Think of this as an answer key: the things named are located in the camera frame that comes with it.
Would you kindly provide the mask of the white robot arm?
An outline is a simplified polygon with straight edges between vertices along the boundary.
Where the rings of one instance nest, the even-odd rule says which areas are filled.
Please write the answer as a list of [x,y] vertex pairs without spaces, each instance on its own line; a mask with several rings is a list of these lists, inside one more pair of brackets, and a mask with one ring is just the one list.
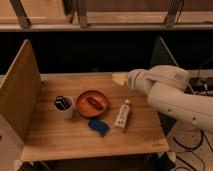
[[114,73],[112,80],[147,96],[148,104],[175,119],[213,133],[213,97],[187,94],[190,73],[172,65]]

